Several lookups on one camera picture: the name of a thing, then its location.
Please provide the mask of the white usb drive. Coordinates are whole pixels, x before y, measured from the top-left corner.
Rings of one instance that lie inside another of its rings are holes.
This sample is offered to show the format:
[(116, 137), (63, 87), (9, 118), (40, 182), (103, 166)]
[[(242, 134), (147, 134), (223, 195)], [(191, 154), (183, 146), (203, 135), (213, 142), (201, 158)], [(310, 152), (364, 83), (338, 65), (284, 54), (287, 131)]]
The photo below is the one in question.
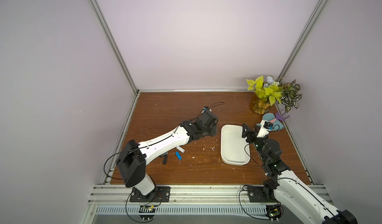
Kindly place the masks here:
[(185, 152), (185, 150), (184, 150), (182, 147), (180, 147), (180, 146), (177, 146), (176, 149), (177, 149), (178, 151), (182, 152), (182, 153)]

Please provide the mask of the black usb drive long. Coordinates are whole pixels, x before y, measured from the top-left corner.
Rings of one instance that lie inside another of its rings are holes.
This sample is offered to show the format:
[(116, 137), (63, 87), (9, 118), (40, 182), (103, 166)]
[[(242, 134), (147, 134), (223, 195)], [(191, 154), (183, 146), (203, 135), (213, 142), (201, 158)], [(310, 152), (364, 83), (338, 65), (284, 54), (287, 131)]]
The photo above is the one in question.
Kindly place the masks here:
[(167, 164), (167, 160), (168, 160), (168, 155), (164, 155), (164, 158), (163, 158), (163, 164), (164, 165)]

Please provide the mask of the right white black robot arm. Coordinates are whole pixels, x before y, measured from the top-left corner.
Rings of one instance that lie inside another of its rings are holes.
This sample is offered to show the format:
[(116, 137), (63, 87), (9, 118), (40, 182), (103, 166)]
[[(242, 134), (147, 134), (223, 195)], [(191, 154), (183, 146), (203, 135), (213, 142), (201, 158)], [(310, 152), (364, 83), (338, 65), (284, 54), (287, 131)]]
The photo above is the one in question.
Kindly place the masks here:
[(264, 198), (283, 204), (304, 224), (356, 224), (353, 214), (325, 201), (286, 165), (281, 159), (280, 144), (269, 138), (273, 126), (265, 120), (255, 129), (242, 125), (242, 138), (254, 144), (268, 178), (263, 183)]

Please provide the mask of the white plastic storage box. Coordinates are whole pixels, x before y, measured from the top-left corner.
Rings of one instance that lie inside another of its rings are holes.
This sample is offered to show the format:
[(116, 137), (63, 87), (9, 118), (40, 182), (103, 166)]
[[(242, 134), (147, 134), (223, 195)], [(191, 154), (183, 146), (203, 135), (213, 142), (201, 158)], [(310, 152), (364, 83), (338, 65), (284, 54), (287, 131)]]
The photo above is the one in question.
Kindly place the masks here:
[(246, 165), (250, 161), (250, 149), (242, 137), (242, 126), (224, 125), (221, 129), (220, 154), (224, 163), (235, 166)]

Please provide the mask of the blue usb flash drive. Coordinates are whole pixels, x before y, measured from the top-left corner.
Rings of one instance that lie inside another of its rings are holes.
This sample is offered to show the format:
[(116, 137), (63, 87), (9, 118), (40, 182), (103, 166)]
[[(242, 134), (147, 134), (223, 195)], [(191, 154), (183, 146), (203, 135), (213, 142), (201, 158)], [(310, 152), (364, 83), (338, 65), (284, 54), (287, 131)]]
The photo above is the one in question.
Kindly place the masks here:
[(177, 156), (177, 158), (178, 158), (178, 160), (182, 160), (182, 157), (181, 157), (181, 155), (179, 154), (179, 152), (178, 151), (176, 151), (176, 156)]

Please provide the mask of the teal dustpan with pink brush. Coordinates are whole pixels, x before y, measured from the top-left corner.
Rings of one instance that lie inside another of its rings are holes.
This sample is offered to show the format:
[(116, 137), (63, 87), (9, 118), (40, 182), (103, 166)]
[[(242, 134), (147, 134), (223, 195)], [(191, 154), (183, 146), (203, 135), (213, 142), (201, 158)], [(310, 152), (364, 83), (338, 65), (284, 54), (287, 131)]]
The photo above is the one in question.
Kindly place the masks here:
[(282, 122), (276, 118), (274, 113), (266, 113), (262, 116), (262, 119), (273, 124), (273, 131), (279, 131), (285, 127)]

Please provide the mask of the purple plastic fork toy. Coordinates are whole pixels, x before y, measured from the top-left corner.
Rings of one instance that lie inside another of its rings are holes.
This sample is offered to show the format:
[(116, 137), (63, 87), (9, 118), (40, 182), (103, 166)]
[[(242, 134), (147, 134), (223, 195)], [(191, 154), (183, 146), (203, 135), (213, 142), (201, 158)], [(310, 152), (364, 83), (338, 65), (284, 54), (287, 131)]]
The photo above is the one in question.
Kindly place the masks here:
[(286, 119), (288, 119), (290, 115), (287, 112), (283, 113), (283, 110), (275, 113), (275, 118), (281, 122), (284, 122)]

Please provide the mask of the yellow green potted plant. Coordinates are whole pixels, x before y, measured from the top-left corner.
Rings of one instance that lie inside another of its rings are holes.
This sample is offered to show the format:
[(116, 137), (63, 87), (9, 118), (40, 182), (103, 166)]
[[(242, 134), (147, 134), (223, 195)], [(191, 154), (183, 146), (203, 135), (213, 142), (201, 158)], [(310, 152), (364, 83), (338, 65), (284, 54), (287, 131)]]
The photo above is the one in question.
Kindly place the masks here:
[(273, 76), (260, 76), (246, 82), (247, 90), (254, 92), (249, 107), (255, 114), (264, 115), (275, 103), (281, 103), (283, 87)]

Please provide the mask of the dark variegated plant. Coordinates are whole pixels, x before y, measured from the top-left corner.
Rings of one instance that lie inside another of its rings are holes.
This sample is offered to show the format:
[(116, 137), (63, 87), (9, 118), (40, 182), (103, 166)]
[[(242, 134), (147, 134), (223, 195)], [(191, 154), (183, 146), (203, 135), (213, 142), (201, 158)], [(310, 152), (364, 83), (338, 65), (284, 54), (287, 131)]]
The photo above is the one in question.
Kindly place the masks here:
[(302, 98), (299, 91), (300, 85), (296, 83), (296, 80), (283, 84), (281, 103), (285, 106), (286, 113), (290, 112), (292, 108), (298, 109), (298, 101)]

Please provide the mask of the right electronics board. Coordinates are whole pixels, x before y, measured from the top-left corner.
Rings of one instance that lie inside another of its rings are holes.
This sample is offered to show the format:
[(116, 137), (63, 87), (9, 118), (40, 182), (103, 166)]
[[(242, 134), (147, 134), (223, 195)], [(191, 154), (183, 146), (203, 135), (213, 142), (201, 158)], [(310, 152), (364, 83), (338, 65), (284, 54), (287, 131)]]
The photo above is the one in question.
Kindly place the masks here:
[(266, 206), (266, 214), (265, 216), (271, 221), (279, 222), (280, 218), (283, 216), (284, 210), (282, 205), (267, 205)]

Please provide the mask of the electronics board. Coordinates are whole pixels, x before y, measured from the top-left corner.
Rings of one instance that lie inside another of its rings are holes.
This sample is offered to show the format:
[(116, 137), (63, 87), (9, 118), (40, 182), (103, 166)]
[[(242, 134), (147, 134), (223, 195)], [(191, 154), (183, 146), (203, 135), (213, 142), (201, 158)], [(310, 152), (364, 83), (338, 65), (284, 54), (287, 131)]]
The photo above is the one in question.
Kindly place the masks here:
[(138, 215), (142, 223), (149, 223), (153, 221), (156, 215), (157, 206), (154, 205), (142, 205), (139, 208)]
[(267, 205), (266, 206), (266, 214), (265, 216), (271, 221), (279, 222), (280, 218), (283, 216), (284, 210), (282, 205)]

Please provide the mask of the left electronics board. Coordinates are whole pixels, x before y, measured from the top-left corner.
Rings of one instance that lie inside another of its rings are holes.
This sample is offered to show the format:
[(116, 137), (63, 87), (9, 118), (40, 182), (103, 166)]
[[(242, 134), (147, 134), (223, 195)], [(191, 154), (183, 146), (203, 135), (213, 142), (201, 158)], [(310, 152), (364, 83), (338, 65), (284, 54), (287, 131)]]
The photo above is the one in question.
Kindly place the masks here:
[(139, 208), (138, 215), (142, 223), (149, 223), (153, 221), (156, 215), (157, 206), (154, 205), (142, 205)]

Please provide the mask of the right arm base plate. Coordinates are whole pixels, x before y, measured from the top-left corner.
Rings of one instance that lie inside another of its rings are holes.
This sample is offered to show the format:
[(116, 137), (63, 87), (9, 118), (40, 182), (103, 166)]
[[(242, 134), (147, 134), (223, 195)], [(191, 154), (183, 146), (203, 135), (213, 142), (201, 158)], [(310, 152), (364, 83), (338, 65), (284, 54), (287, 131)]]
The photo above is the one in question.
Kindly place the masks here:
[(263, 186), (245, 187), (250, 203), (276, 203), (277, 200)]

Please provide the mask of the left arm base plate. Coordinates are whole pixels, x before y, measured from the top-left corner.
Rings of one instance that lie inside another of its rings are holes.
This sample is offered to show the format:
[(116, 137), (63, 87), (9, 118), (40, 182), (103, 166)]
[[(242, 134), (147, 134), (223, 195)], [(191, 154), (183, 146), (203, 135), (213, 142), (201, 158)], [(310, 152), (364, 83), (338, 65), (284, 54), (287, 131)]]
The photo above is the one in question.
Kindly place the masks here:
[(157, 186), (147, 195), (143, 195), (137, 188), (132, 188), (132, 193), (129, 198), (131, 203), (150, 203), (150, 202), (164, 202), (168, 203), (170, 199), (170, 186)]

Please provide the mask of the aluminium rail frame front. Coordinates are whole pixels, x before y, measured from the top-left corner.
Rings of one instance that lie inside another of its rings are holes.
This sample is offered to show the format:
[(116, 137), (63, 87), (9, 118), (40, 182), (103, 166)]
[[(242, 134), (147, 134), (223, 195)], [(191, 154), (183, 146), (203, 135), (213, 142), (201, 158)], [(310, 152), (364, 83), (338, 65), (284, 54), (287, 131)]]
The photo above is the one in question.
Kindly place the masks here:
[[(166, 205), (251, 205), (248, 194), (242, 191), (242, 185), (169, 185), (170, 191), (156, 199)], [(141, 204), (150, 199), (141, 199), (135, 191), (120, 184), (95, 185), (88, 198), (88, 204), (124, 204), (130, 200), (139, 200)]]

